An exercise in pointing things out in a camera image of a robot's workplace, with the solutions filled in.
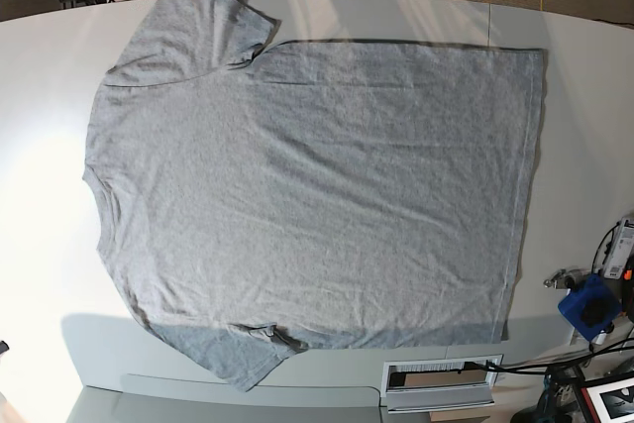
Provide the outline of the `grey T-shirt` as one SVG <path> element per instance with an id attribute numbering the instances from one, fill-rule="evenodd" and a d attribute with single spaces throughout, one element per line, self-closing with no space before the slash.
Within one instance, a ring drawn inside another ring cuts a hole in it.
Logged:
<path id="1" fill-rule="evenodd" d="M 158 0 L 97 90 L 84 180 L 134 319 L 241 391 L 312 349 L 498 343 L 543 53 L 274 30 Z"/>

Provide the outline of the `metal table clamp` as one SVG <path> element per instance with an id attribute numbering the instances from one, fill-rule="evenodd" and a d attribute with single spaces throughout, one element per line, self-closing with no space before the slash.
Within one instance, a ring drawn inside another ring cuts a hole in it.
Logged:
<path id="1" fill-rule="evenodd" d="M 560 268 L 543 281 L 546 288 L 575 290 L 584 281 L 585 272 L 578 268 Z"/>

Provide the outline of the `blue plastic device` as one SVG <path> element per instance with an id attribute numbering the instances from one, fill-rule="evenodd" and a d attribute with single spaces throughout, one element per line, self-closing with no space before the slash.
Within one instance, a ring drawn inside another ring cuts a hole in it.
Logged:
<path id="1" fill-rule="evenodd" d="M 562 316 L 588 342 L 605 331 L 621 312 L 621 304 L 603 279 L 593 273 L 558 304 Z"/>

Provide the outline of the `white barcode power adapter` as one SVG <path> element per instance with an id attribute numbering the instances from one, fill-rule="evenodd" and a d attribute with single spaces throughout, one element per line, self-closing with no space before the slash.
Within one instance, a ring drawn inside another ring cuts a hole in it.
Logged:
<path id="1" fill-rule="evenodd" d="M 619 222 L 603 266 L 606 279 L 620 279 L 633 249 L 633 217 L 625 216 Z"/>

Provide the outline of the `framed picture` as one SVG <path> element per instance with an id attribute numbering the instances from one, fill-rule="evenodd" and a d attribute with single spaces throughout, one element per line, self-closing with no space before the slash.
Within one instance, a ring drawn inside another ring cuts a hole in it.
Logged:
<path id="1" fill-rule="evenodd" d="M 621 423 L 633 421 L 633 377 L 605 378 L 587 382 L 581 388 L 587 422 Z"/>

